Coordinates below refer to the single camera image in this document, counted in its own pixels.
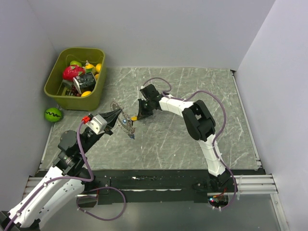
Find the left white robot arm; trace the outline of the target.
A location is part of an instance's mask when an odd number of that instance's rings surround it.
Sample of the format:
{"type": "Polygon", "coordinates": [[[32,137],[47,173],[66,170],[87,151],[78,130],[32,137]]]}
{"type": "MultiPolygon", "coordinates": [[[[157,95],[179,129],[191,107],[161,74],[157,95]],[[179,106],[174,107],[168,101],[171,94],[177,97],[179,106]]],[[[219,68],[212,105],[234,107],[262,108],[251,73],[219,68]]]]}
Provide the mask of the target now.
{"type": "Polygon", "coordinates": [[[66,201],[95,189],[86,152],[104,135],[112,135],[122,109],[84,117],[77,130],[60,137],[60,153],[43,179],[10,211],[0,213],[3,231],[37,231],[66,201]]]}

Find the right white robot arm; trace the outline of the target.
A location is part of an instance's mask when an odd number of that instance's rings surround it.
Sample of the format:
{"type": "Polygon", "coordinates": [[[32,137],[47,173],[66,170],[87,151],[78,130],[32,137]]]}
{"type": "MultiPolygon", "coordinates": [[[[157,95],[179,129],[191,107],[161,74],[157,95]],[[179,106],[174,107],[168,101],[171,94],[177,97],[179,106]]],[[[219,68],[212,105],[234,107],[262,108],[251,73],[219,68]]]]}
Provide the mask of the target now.
{"type": "Polygon", "coordinates": [[[237,191],[237,184],[231,170],[222,160],[217,144],[216,122],[202,100],[182,100],[172,95],[159,93],[153,84],[142,86],[137,119],[153,115],[153,110],[174,113],[183,118],[189,135],[198,142],[207,163],[211,188],[220,192],[224,189],[237,191]]]}

